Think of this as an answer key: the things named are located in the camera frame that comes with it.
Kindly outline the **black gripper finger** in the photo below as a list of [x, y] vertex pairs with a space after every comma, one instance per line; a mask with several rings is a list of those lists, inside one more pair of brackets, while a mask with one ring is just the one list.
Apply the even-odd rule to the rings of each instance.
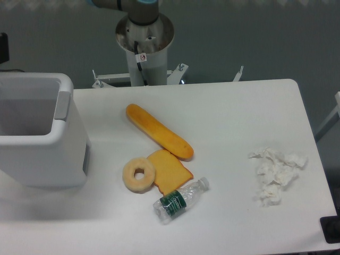
[[0, 63], [5, 63], [10, 60], [9, 54], [9, 39], [8, 35], [1, 32], [0, 36]]

